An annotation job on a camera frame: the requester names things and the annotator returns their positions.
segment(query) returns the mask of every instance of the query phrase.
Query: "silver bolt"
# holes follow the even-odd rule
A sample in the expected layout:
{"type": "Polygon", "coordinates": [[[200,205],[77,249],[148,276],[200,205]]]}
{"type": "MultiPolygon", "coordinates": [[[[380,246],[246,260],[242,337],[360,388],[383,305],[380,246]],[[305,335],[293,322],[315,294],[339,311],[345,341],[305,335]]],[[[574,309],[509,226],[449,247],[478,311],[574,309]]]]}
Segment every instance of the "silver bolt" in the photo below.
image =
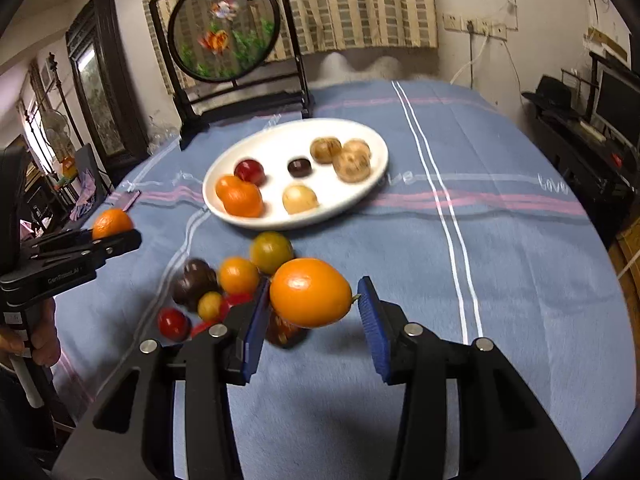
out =
{"type": "Polygon", "coordinates": [[[151,352],[155,352],[156,348],[158,348],[158,342],[153,339],[147,339],[140,343],[140,351],[143,354],[151,354],[151,352]]]}
{"type": "Polygon", "coordinates": [[[209,328],[209,335],[211,337],[222,337],[225,334],[226,334],[226,326],[224,326],[223,324],[218,323],[217,325],[214,325],[211,328],[209,328]]]}
{"type": "Polygon", "coordinates": [[[422,325],[417,323],[407,323],[404,326],[404,333],[411,337],[419,336],[423,331],[422,325]]]}
{"type": "Polygon", "coordinates": [[[494,349],[494,342],[488,338],[481,337],[476,341],[476,346],[481,352],[490,352],[494,349]]]}

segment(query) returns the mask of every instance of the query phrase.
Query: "blue fabric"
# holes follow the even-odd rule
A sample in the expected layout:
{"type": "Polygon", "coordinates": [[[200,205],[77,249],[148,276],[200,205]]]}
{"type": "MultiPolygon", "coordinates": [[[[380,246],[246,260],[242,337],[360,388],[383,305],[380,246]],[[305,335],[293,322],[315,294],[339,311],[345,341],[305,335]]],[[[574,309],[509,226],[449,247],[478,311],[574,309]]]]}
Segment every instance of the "blue fabric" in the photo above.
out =
{"type": "MultiPolygon", "coordinates": [[[[390,163],[375,192],[351,212],[288,233],[296,253],[328,261],[354,289],[371,276],[382,299],[441,338],[494,339],[587,474],[633,410],[636,369],[606,250],[561,177],[510,120],[468,89],[374,82],[314,97],[315,117],[378,131],[390,163]]],[[[155,314],[171,304],[168,285],[188,256],[216,266],[247,254],[255,234],[204,207],[210,164],[238,140],[299,118],[214,125],[185,152],[168,144],[116,190],[112,201],[123,190],[142,191],[130,209],[142,247],[57,298],[64,356],[55,380],[77,415],[141,339],[166,342],[155,314]]],[[[177,393],[183,477],[180,385],[177,393]]],[[[355,308],[295,351],[266,344],[251,384],[230,388],[245,477],[386,478],[402,394],[376,375],[355,308]]],[[[448,453],[452,476],[455,444],[448,453]]]]}

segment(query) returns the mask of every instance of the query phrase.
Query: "wooden floor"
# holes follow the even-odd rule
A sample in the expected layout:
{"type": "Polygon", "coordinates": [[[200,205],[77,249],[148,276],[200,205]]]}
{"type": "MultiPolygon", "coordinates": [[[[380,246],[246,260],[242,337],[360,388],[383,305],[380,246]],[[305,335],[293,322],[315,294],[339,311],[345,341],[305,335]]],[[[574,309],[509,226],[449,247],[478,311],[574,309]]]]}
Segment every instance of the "wooden floor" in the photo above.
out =
{"type": "MultiPolygon", "coordinates": [[[[609,257],[611,263],[613,263],[616,273],[618,274],[626,263],[636,254],[638,248],[633,248],[637,243],[640,245],[640,224],[633,228],[635,232],[627,232],[626,236],[623,234],[619,237],[609,249],[609,257]]],[[[631,328],[634,334],[634,343],[636,345],[636,380],[638,386],[636,387],[636,401],[640,404],[640,267],[638,266],[640,260],[637,261],[632,267],[620,278],[620,287],[625,296],[626,307],[629,310],[629,319],[631,322],[631,328]]]]}

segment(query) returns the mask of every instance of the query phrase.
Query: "plate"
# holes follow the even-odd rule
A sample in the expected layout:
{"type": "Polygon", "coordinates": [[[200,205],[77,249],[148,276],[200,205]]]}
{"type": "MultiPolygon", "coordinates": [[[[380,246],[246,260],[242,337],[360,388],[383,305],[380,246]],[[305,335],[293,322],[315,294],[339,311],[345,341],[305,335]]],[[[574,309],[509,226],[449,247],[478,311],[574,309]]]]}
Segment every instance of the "plate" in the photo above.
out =
{"type": "Polygon", "coordinates": [[[342,119],[293,121],[258,132],[226,150],[207,171],[202,195],[211,212],[230,224],[254,230],[293,229],[316,224],[357,204],[384,175],[388,161],[385,141],[364,124],[342,119]],[[364,140],[371,149],[369,177],[357,184],[347,184],[338,178],[331,164],[317,164],[309,153],[311,142],[317,137],[337,137],[342,143],[350,139],[364,140]],[[313,172],[305,178],[293,178],[287,164],[301,156],[311,161],[313,172]],[[265,209],[260,218],[229,215],[216,195],[218,179],[233,174],[236,164],[244,158],[260,162],[267,176],[267,181],[260,186],[265,209]],[[294,182],[313,189],[320,205],[303,213],[287,213],[282,205],[282,192],[294,182]]]}

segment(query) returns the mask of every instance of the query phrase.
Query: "human hand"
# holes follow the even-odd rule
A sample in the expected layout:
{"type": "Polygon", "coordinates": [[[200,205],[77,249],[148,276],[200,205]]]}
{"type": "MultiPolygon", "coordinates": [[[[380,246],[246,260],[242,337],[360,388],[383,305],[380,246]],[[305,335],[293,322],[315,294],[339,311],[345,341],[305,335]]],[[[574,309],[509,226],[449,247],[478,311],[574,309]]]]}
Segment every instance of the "human hand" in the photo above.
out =
{"type": "MultiPolygon", "coordinates": [[[[53,366],[60,359],[60,341],[55,325],[56,302],[53,298],[42,305],[42,319],[31,335],[34,350],[33,361],[40,366],[53,366]]],[[[24,350],[24,342],[13,330],[0,327],[0,351],[19,354],[24,350]]]]}

